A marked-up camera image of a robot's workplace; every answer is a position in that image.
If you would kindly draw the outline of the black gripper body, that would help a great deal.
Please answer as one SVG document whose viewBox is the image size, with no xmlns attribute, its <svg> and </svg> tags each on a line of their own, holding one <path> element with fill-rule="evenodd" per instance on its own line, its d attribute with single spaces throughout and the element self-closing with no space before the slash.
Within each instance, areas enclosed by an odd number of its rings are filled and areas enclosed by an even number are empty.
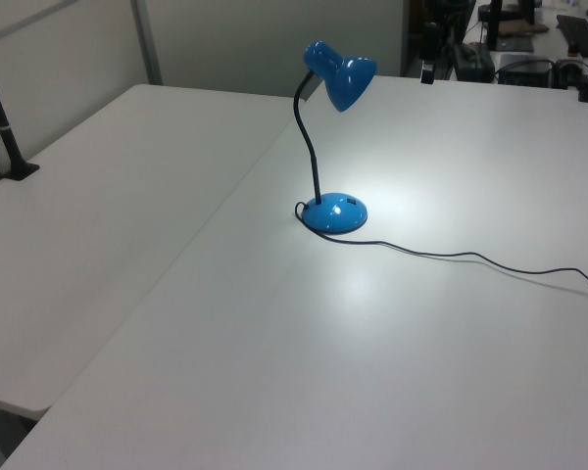
<svg viewBox="0 0 588 470">
<path fill-rule="evenodd" d="M 422 31 L 422 60 L 434 64 L 437 61 L 442 28 L 437 23 L 426 23 Z"/>
</svg>

